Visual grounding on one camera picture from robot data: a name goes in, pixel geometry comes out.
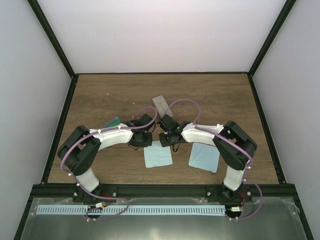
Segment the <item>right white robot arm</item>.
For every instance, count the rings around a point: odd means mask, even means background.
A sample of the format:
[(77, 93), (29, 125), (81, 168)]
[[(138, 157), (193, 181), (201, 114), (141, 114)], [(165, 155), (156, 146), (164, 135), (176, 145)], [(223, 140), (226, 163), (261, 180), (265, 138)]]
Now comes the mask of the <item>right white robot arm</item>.
[(250, 168), (257, 150), (256, 142), (234, 121), (223, 125), (198, 125), (192, 122), (160, 120), (158, 125), (164, 131), (159, 134), (162, 147), (184, 143), (200, 143), (214, 146), (227, 165), (221, 184), (221, 195), (229, 202), (240, 196), (246, 170)]

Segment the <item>blue-grey glasses case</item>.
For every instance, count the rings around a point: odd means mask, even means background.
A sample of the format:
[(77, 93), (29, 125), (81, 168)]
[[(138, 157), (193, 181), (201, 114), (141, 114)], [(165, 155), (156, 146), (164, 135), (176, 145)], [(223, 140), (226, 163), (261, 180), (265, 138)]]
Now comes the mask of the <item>blue-grey glasses case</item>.
[(107, 123), (105, 123), (103, 126), (101, 126), (101, 129), (105, 128), (111, 128), (119, 125), (121, 123), (121, 120), (118, 116), (114, 117), (113, 119), (109, 120)]

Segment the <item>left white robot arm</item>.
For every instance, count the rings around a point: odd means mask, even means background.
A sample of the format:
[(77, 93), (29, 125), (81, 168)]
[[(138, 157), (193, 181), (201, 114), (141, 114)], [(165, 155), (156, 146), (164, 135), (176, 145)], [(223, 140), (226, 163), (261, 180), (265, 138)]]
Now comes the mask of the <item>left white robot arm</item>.
[(60, 168), (73, 175), (78, 184), (85, 188), (89, 201), (97, 202), (102, 196), (100, 182), (92, 170), (98, 151), (118, 144), (132, 147), (152, 145), (152, 133), (148, 130), (153, 123), (143, 124), (138, 120), (120, 123), (103, 129), (88, 129), (78, 126), (57, 151), (61, 159)]

